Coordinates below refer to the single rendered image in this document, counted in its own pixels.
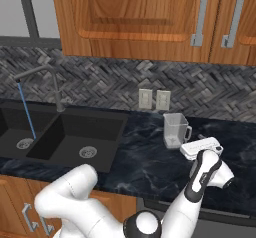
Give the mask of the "blue water stream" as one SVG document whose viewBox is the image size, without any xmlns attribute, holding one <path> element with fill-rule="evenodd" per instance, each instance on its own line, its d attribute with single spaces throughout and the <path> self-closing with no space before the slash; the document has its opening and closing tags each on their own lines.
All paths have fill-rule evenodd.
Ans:
<svg viewBox="0 0 256 238">
<path fill-rule="evenodd" d="M 36 133 L 35 133 L 34 126 L 33 126 L 32 120 L 31 120 L 31 116 L 30 116 L 30 113 L 29 113 L 29 110 L 28 110 L 28 107 L 27 107 L 27 104 L 26 104 L 26 101 L 25 101 L 25 97 L 24 97 L 24 94 L 23 94 L 23 91 L 22 91 L 20 80 L 18 80 L 17 85 L 18 85 L 18 90 L 19 90 L 19 93 L 20 93 L 20 97 L 21 97 L 21 100 L 22 100 L 22 103 L 23 103 L 23 106 L 24 106 L 24 109 L 25 109 L 25 113 L 26 113 L 26 116 L 27 116 L 29 127 L 30 127 L 30 130 L 32 132 L 33 140 L 36 140 L 36 138 L 37 138 Z"/>
</svg>

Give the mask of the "narrow wooden wall cupboard door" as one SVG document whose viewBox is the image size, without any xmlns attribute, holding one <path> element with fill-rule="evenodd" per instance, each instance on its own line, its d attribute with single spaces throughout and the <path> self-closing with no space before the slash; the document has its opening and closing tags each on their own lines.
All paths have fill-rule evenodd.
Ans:
<svg viewBox="0 0 256 238">
<path fill-rule="evenodd" d="M 256 66 L 256 0 L 244 0 L 232 48 L 222 48 L 222 37 L 230 30 L 236 0 L 219 0 L 209 62 Z"/>
</svg>

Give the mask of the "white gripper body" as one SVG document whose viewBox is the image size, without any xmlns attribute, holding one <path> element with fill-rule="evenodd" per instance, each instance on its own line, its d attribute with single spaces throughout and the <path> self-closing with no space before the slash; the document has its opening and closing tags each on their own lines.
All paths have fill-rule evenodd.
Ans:
<svg viewBox="0 0 256 238">
<path fill-rule="evenodd" d="M 180 152 L 188 159 L 195 160 L 199 151 L 203 149 L 215 149 L 219 146 L 219 142 L 214 137 L 199 139 L 196 141 L 182 144 Z"/>
</svg>

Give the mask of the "black double sink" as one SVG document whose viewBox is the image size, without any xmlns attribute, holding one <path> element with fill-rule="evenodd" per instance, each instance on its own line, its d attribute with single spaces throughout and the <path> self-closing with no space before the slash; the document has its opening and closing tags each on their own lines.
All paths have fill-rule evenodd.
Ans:
<svg viewBox="0 0 256 238">
<path fill-rule="evenodd" d="M 128 115 L 118 112 L 69 107 L 56 111 L 54 105 L 28 104 L 36 140 L 28 149 L 16 144 L 32 138 L 23 104 L 0 104 L 0 157 L 26 159 L 45 164 L 76 167 L 89 164 L 96 171 L 110 171 Z M 79 156 L 81 148 L 93 146 L 97 154 L 91 159 Z"/>
</svg>

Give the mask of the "round metal sink drain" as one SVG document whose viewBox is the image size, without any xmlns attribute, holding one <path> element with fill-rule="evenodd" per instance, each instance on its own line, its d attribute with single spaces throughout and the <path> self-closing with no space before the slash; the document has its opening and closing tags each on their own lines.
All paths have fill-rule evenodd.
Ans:
<svg viewBox="0 0 256 238">
<path fill-rule="evenodd" d="M 16 147 L 20 150 L 25 150 L 28 149 L 31 144 L 34 142 L 34 140 L 32 138 L 24 138 L 21 139 L 17 144 Z"/>
<path fill-rule="evenodd" d="M 84 159 L 91 159 L 97 154 L 97 149 L 93 146 L 86 146 L 80 149 L 79 156 Z"/>
</svg>

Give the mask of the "grey sink faucet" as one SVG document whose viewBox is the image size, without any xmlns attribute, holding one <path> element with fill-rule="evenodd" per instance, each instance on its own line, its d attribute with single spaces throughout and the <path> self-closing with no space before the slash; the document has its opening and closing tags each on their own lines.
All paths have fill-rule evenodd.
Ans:
<svg viewBox="0 0 256 238">
<path fill-rule="evenodd" d="M 54 70 L 54 68 L 52 66 L 43 65 L 43 66 L 33 68 L 31 70 L 28 70 L 28 71 L 25 71 L 25 72 L 20 73 L 18 75 L 15 75 L 14 80 L 16 82 L 19 82 L 22 78 L 28 77 L 32 74 L 39 73 L 41 71 L 48 71 L 51 74 L 52 80 L 53 80 L 53 88 L 54 88 L 56 109 L 59 113 L 64 112 L 65 107 L 64 107 L 63 103 L 61 102 L 62 95 L 61 95 L 61 91 L 60 91 L 59 86 L 58 86 L 56 71 Z"/>
</svg>

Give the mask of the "wide wooden wall cupboard door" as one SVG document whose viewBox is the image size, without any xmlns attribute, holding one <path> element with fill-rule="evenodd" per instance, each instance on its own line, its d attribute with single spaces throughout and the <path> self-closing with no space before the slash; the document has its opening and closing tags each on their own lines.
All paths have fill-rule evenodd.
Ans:
<svg viewBox="0 0 256 238">
<path fill-rule="evenodd" d="M 205 62 L 196 33 L 200 0 L 54 0 L 62 52 L 70 56 Z"/>
</svg>

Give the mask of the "white wall outlet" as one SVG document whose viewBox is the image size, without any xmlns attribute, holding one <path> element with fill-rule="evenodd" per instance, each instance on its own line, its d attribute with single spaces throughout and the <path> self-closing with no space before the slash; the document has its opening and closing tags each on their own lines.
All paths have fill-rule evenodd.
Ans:
<svg viewBox="0 0 256 238">
<path fill-rule="evenodd" d="M 156 96 L 156 109 L 157 110 L 169 110 L 170 108 L 170 91 L 158 90 Z"/>
<path fill-rule="evenodd" d="M 139 108 L 140 109 L 152 108 L 152 91 L 150 89 L 139 90 Z"/>
</svg>

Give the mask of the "dark grey dishwasher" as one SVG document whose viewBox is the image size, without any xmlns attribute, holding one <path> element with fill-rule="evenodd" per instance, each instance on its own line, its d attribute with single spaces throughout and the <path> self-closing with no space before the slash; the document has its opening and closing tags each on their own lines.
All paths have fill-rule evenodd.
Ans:
<svg viewBox="0 0 256 238">
<path fill-rule="evenodd" d="M 155 213 L 160 219 L 163 218 L 165 212 L 170 206 L 170 202 L 149 200 L 137 197 L 137 210 L 149 210 Z M 234 223 L 223 223 L 198 219 L 197 226 L 191 238 L 256 238 L 256 217 L 209 210 L 203 208 L 202 211 L 209 215 L 210 213 L 220 214 L 224 216 L 234 216 L 239 219 L 245 218 L 255 223 L 254 227 L 235 225 Z"/>
</svg>

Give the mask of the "window with dark frame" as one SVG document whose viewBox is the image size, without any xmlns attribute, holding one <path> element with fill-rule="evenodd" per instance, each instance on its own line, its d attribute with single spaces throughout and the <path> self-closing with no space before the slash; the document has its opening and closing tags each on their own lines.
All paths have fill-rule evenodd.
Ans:
<svg viewBox="0 0 256 238">
<path fill-rule="evenodd" d="M 54 0 L 0 0 L 0 46 L 60 48 Z"/>
</svg>

